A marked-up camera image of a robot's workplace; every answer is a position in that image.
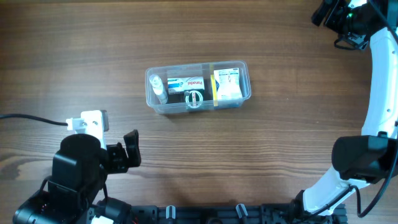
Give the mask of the small clear spray bottle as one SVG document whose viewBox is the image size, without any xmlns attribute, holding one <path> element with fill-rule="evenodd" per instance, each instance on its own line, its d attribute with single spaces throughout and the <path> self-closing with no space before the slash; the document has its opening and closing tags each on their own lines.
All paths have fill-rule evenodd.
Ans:
<svg viewBox="0 0 398 224">
<path fill-rule="evenodd" d="M 168 95 L 165 91 L 164 84 L 162 79 L 158 75 L 151 75 L 149 78 L 150 84 L 152 85 L 152 89 L 155 95 L 158 97 L 161 104 L 166 104 L 168 102 Z"/>
</svg>

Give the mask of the white red Panadol box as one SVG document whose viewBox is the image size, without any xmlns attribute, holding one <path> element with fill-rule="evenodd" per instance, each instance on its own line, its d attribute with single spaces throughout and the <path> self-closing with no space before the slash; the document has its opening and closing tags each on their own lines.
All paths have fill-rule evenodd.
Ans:
<svg viewBox="0 0 398 224">
<path fill-rule="evenodd" d="M 173 95 L 191 90 L 204 90 L 205 82 L 203 77 L 169 78 L 167 87 L 168 93 Z"/>
</svg>

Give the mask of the green white round tin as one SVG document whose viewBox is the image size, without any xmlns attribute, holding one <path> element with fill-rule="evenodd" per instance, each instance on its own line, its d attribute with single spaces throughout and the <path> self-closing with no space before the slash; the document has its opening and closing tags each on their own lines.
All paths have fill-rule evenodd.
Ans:
<svg viewBox="0 0 398 224">
<path fill-rule="evenodd" d="M 197 109 L 203 103 L 203 95 L 198 90 L 186 91 L 184 96 L 185 96 L 186 106 L 189 109 Z"/>
</svg>

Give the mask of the blue yellow VapoDrops box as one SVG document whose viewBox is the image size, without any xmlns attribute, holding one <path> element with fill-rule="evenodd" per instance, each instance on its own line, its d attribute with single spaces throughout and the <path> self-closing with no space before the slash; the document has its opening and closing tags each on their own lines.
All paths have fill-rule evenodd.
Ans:
<svg viewBox="0 0 398 224">
<path fill-rule="evenodd" d="M 242 100 L 242 98 L 235 99 L 235 100 L 215 100 L 213 96 L 213 104 L 215 108 L 229 108 L 235 107 L 238 104 L 238 101 Z"/>
</svg>

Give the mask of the white medicine box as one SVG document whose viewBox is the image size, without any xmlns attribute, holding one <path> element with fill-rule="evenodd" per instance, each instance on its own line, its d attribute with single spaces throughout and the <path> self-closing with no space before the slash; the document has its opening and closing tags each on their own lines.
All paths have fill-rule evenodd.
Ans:
<svg viewBox="0 0 398 224">
<path fill-rule="evenodd" d="M 215 70 L 212 79 L 215 100 L 235 100 L 242 98 L 239 68 Z"/>
</svg>

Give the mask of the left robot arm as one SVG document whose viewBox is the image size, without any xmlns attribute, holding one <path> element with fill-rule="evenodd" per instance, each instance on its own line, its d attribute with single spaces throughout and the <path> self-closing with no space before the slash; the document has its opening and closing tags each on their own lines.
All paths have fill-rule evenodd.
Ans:
<svg viewBox="0 0 398 224">
<path fill-rule="evenodd" d="M 110 174 L 126 173 L 139 167 L 139 133 L 124 135 L 124 142 L 101 147 L 100 140 L 89 134 L 73 134 L 60 143 L 53 157 L 52 174 L 38 191 L 15 212 L 13 223 L 138 223 L 127 203 L 105 196 Z"/>
</svg>

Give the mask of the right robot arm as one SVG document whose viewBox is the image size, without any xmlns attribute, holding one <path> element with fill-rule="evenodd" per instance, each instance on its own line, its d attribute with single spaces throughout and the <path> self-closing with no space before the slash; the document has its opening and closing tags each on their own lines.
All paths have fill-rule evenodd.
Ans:
<svg viewBox="0 0 398 224">
<path fill-rule="evenodd" d="M 369 106 L 361 134 L 336 140 L 331 167 L 291 201 L 287 215 L 291 222 L 313 222 L 356 194 L 363 218 L 397 175 L 397 1 L 323 0 L 312 23 L 338 34 L 337 49 L 371 49 Z"/>
</svg>

